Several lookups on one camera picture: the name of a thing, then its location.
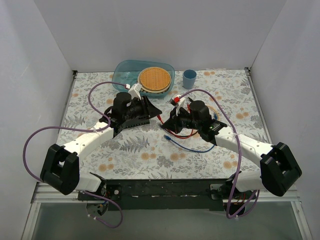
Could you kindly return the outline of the black network switch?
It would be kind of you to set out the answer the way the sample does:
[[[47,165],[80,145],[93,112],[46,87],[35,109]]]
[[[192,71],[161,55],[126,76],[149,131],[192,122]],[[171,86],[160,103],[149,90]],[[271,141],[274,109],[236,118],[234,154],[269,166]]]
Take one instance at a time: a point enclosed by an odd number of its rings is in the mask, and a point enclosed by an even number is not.
[[[115,138],[123,130],[135,128],[143,125],[148,125],[149,123],[150,123],[149,119],[134,118],[134,119],[124,120],[124,119],[112,118],[110,127],[113,128],[113,137]]]

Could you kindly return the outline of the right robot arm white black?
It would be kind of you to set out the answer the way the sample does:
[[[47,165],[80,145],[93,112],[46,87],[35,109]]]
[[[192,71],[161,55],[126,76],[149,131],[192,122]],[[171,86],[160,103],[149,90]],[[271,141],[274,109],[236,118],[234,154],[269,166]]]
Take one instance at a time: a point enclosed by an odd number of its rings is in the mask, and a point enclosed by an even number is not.
[[[237,199],[247,191],[267,190],[282,197],[301,177],[302,170],[286,144],[279,142],[272,145],[236,134],[231,127],[214,119],[201,100],[192,101],[189,110],[183,107],[178,97],[170,103],[174,108],[168,120],[162,124],[163,129],[176,134],[183,129],[197,130],[204,141],[241,154],[259,167],[259,170],[253,172],[234,173],[220,187],[220,194]]]

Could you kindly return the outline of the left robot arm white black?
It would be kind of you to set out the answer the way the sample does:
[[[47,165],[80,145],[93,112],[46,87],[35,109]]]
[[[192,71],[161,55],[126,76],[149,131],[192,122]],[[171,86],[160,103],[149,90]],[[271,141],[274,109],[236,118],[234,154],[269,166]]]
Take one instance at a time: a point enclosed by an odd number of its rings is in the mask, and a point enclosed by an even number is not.
[[[60,146],[49,147],[40,173],[40,179],[64,195],[73,191],[87,191],[95,200],[106,196],[102,178],[93,173],[80,172],[80,163],[103,143],[115,138],[121,131],[149,124],[161,115],[146,96],[132,97],[120,92],[113,105],[103,114],[90,132]]]

